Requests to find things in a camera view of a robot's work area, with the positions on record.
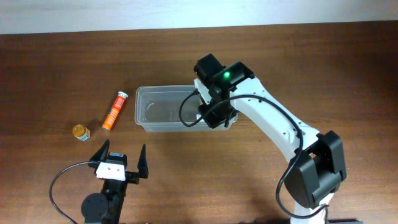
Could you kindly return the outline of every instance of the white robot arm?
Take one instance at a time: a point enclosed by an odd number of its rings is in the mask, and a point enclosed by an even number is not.
[[[241,62],[226,68],[209,54],[198,61],[194,71],[199,77],[194,81],[195,87],[203,102],[198,109],[201,119],[215,128],[227,124],[238,111],[250,118],[289,162],[288,169],[291,169],[285,173],[285,179],[281,178],[280,184],[284,181],[295,199],[293,213],[280,203],[278,190],[276,194],[281,208],[292,216],[290,222],[324,224],[326,212],[323,208],[327,208],[346,178],[343,146],[337,134],[330,131],[322,135],[294,116]],[[299,155],[300,142],[302,152]]]

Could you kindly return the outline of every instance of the white wall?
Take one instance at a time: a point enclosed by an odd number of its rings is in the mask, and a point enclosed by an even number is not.
[[[0,34],[398,19],[398,0],[0,0]]]

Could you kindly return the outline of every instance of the gray container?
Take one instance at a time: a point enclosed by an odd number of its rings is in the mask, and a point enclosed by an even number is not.
[[[184,126],[178,117],[181,102],[195,90],[194,85],[180,86],[142,86],[136,94],[135,119],[138,125],[148,132],[177,132],[177,131],[214,131],[228,130],[238,119],[235,116],[227,128],[219,125],[217,128],[209,128],[204,120],[188,128]],[[199,95],[192,96],[185,102],[182,109],[182,118],[188,124],[200,117],[198,106]]]

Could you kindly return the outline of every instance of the orange cylindrical container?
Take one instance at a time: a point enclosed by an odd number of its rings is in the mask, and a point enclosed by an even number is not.
[[[118,117],[118,114],[120,112],[120,109],[122,108],[125,100],[127,99],[128,95],[123,93],[122,91],[118,92],[118,97],[116,98],[115,102],[113,103],[113,106],[111,108],[111,111],[107,115],[104,124],[102,125],[102,128],[110,130],[112,128],[112,125],[116,118]]]

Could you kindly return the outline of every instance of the wooden table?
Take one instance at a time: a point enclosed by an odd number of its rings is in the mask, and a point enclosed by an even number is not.
[[[244,62],[293,114],[343,139],[348,178],[330,218],[398,219],[398,22],[2,35],[0,223],[67,223],[52,207],[55,174],[105,139],[149,178],[130,185],[122,223],[250,223],[288,218],[275,201],[287,167],[244,115],[229,131],[147,133],[134,122],[137,88],[192,84],[196,61]],[[112,131],[101,124],[117,91],[130,97]],[[72,127],[92,132],[83,142]],[[83,199],[103,181],[67,172],[54,199],[83,223]],[[293,209],[286,190],[282,200]]]

